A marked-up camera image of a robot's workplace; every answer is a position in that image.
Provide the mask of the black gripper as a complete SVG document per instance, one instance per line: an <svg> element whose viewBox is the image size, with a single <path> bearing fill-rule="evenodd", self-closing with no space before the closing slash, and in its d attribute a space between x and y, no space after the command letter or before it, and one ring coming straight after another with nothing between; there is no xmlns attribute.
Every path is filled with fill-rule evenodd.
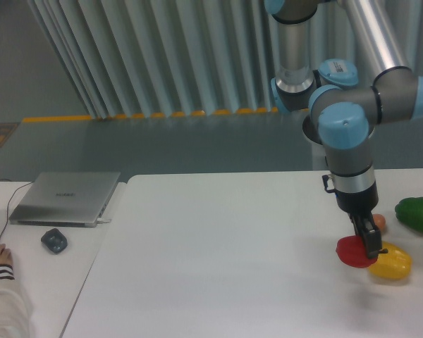
<svg viewBox="0 0 423 338"><path fill-rule="evenodd" d="M361 192L336 190L335 195L339 208L350 217L364 257L377 258L381 250L381 233L374 221L368 218L379 201L376 183Z"/></svg>

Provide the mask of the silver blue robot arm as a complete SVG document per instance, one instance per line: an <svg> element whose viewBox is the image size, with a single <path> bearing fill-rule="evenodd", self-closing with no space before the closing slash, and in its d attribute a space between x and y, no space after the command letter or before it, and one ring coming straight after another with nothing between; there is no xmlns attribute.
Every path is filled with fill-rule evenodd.
<svg viewBox="0 0 423 338"><path fill-rule="evenodd" d="M372 210L378 195L369 148L371 129L382 123L423 118L423 77L407 64L390 20L376 1L341 1L368 63L373 83L357 86L355 67L340 59L309 66L309 22L318 1L266 1L279 24L281 63L271 81L282 112L307 108L311 128L324 148L329 173L325 190L334 194L353 224L362 254L374 262L385 252Z"/></svg>

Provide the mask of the cream sleeved forearm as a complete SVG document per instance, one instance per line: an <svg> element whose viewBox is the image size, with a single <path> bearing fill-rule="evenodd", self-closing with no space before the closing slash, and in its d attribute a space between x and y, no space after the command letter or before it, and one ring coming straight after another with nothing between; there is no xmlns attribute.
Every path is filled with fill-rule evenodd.
<svg viewBox="0 0 423 338"><path fill-rule="evenodd" d="M13 268L0 263L0 337L30 337L30 317Z"/></svg>

